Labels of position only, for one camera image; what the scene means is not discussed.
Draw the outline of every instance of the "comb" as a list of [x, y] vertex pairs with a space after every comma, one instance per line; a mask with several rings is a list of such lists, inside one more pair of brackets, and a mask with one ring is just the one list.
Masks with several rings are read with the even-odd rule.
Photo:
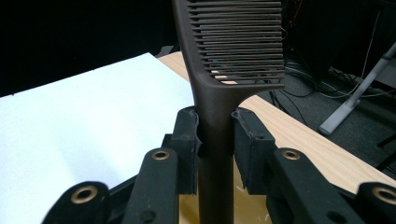
[[233, 121], [248, 97], [283, 88], [280, 1], [173, 0], [199, 116], [201, 223], [233, 223]]

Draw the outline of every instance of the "white sheet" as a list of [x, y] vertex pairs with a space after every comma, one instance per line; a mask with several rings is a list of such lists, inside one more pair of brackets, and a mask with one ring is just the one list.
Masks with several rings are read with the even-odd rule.
[[149, 54], [0, 98], [0, 223], [40, 223], [73, 185], [136, 175], [189, 105], [190, 84]]

